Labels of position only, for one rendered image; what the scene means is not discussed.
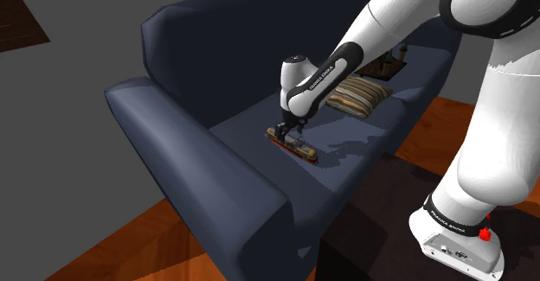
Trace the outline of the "yellow and red toy tram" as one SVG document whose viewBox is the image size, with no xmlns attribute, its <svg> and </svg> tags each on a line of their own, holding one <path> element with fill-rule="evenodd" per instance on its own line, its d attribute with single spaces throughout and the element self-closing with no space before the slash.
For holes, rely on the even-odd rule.
<svg viewBox="0 0 540 281">
<path fill-rule="evenodd" d="M 280 141 L 276 137 L 275 129 L 273 127 L 269 127 L 267 129 L 267 138 L 274 144 L 281 147 L 282 149 L 287 150 L 291 154 L 297 156 L 298 158 L 308 163 L 311 163 L 311 164 L 318 163 L 317 151 L 305 141 L 302 141 L 300 139 L 297 139 L 291 136 L 285 136 L 284 139 Z"/>
</svg>

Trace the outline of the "brown striped cushion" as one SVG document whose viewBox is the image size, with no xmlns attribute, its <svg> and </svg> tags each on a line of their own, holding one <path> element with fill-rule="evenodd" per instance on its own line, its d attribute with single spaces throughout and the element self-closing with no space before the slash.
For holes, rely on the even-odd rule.
<svg viewBox="0 0 540 281">
<path fill-rule="evenodd" d="M 367 118 L 393 94 L 387 86 L 362 77 L 348 77 L 331 93 L 325 104 L 357 118 Z"/>
</svg>

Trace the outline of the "dark blue sofa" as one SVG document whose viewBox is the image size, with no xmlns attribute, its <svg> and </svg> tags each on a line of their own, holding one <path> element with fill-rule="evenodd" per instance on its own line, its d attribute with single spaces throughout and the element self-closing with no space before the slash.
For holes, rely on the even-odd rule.
<svg viewBox="0 0 540 281">
<path fill-rule="evenodd" d="M 369 0 L 185 0 L 141 27 L 146 76 L 105 92 L 171 206 L 227 281 L 305 281 L 321 236 L 445 84 L 461 35 L 440 18 L 408 38 L 391 94 L 365 119 L 322 107 L 308 163 L 267 139 L 280 68 L 318 65 Z"/>
</svg>

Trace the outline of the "dark brown flat box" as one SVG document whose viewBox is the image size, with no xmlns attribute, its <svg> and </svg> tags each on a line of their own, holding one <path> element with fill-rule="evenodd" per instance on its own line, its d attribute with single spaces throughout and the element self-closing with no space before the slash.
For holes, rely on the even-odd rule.
<svg viewBox="0 0 540 281">
<path fill-rule="evenodd" d="M 366 66 L 356 70 L 356 74 L 362 77 L 389 81 L 407 65 L 404 61 L 407 52 L 407 47 L 401 48 L 397 50 L 397 56 L 394 56 L 394 51 L 389 50 Z"/>
</svg>

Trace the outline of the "dark robot stand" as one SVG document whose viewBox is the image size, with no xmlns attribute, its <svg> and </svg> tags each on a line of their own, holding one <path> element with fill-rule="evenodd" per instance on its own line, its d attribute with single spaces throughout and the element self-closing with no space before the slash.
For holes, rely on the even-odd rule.
<svg viewBox="0 0 540 281">
<path fill-rule="evenodd" d="M 474 281 L 423 255 L 408 229 L 439 181 L 383 154 L 323 235 L 314 281 Z M 500 281 L 540 281 L 540 206 L 498 207 L 492 226 L 505 256 Z"/>
</svg>

